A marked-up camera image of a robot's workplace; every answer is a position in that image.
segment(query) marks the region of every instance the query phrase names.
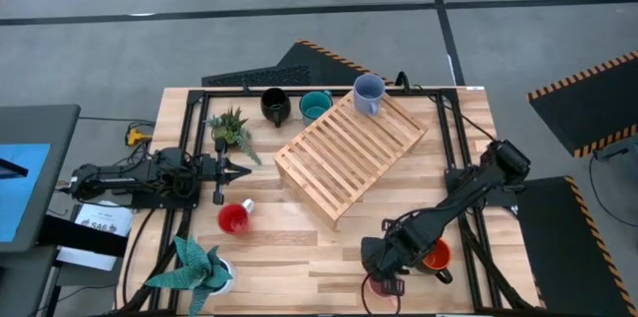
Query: mug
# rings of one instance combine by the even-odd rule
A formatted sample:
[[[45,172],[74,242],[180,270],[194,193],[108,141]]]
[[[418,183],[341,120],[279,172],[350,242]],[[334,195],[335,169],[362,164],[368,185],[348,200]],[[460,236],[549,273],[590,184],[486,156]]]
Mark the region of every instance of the mug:
[[[379,114],[379,104],[386,92],[383,79],[374,74],[364,74],[355,80],[355,109],[367,116]]]
[[[427,274],[434,274],[445,284],[452,283],[452,273],[448,265],[452,260],[452,253],[448,245],[441,239],[437,241],[433,250],[426,255],[423,263],[418,264],[417,270]]]
[[[290,99],[279,88],[270,88],[261,95],[261,113],[267,120],[281,127],[281,123],[290,115]]]
[[[310,92],[301,97],[299,110],[303,116],[303,125],[311,125],[317,118],[332,108],[330,91]]]
[[[243,203],[230,203],[221,208],[217,215],[219,228],[226,233],[243,233],[250,230],[248,214],[252,212],[255,201],[247,199]]]

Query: black mug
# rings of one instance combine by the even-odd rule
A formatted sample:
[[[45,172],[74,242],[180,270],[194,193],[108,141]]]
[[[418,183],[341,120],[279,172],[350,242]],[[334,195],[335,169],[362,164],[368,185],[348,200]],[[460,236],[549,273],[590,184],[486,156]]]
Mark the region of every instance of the black mug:
[[[445,284],[452,283],[452,273],[448,270],[448,264],[452,260],[452,253],[448,245],[439,239],[432,251],[426,255],[422,263],[417,264],[419,272],[434,274]]]
[[[290,99],[279,88],[270,88],[261,95],[261,113],[267,120],[281,127],[281,123],[290,115]]]

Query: wooden slatted tray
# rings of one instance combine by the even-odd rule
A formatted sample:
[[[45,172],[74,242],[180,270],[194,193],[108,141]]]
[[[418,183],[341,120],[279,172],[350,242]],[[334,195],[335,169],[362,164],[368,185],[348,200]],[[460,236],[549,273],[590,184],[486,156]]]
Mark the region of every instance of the wooden slatted tray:
[[[389,95],[376,117],[350,92],[275,155],[281,177],[332,229],[427,128]]]

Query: white paper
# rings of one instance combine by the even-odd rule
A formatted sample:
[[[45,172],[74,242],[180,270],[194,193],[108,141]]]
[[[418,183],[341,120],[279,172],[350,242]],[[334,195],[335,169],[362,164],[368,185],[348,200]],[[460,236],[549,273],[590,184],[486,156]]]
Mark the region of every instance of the white paper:
[[[101,201],[100,204],[117,206],[110,201]],[[85,204],[76,217],[77,224],[119,236],[129,234],[132,222],[133,214],[125,207],[99,207]],[[77,248],[62,247],[58,253],[58,261],[111,271],[116,263],[116,257]]]

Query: succulent plant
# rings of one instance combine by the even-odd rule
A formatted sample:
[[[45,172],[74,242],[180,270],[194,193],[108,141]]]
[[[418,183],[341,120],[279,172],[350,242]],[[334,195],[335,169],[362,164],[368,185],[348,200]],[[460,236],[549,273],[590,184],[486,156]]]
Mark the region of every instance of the succulent plant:
[[[224,138],[230,146],[238,145],[246,155],[261,164],[261,159],[248,144],[250,132],[243,126],[248,119],[241,119],[240,116],[241,108],[234,110],[230,107],[226,113],[219,117],[213,115],[206,123],[212,128],[213,139]]]
[[[219,246],[212,247],[206,253],[192,237],[186,241],[175,236],[173,241],[183,267],[156,275],[145,285],[192,290],[188,316],[193,317],[201,311],[208,295],[223,287],[228,280],[232,279],[232,275],[217,257]]]

